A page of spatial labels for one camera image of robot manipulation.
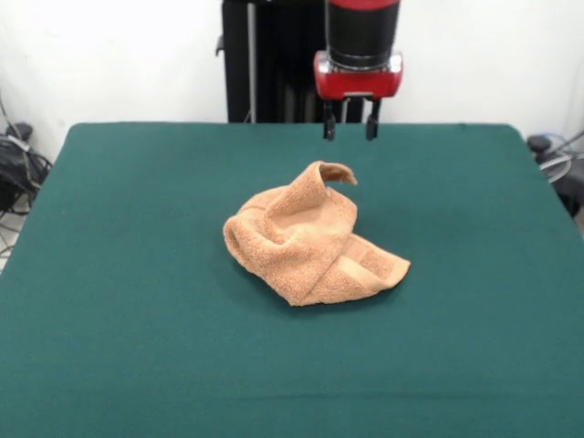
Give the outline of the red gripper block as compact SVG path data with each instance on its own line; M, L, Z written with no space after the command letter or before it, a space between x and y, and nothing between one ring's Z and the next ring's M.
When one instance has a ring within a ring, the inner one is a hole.
M394 52L386 65L374 70L348 70L336 66L327 51L318 51L313 61L316 90L323 101L323 138L335 139L336 117L328 99L363 97L371 103L366 121L366 139L378 137L381 99L392 98L402 83L403 56Z

